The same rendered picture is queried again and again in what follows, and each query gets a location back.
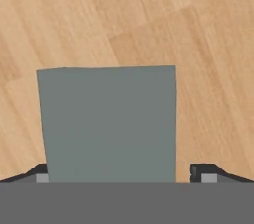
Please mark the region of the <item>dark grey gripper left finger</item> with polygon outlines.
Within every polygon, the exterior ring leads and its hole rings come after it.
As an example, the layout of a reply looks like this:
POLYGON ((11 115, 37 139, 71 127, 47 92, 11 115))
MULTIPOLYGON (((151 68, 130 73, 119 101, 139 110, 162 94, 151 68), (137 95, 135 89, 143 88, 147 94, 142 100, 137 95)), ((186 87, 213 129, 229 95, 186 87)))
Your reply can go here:
POLYGON ((0 180, 0 183, 20 182, 20 183, 44 183, 49 181, 46 164, 38 164, 25 173, 21 173, 9 178, 0 180))

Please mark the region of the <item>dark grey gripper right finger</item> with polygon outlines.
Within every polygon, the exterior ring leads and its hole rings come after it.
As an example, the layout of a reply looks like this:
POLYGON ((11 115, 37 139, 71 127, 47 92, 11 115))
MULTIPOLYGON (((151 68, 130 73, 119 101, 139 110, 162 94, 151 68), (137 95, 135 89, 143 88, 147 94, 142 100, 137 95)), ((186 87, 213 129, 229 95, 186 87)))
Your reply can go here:
POLYGON ((245 177, 226 172, 216 164, 190 164, 190 183, 254 183, 245 177))

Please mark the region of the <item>grey flat rectangular block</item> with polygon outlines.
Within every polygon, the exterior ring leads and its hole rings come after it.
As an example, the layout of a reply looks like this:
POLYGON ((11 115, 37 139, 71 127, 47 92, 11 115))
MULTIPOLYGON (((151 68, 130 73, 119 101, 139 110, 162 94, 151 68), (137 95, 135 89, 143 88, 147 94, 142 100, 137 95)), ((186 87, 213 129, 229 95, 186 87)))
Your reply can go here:
POLYGON ((175 180, 172 66, 55 68, 37 79, 51 182, 175 180))

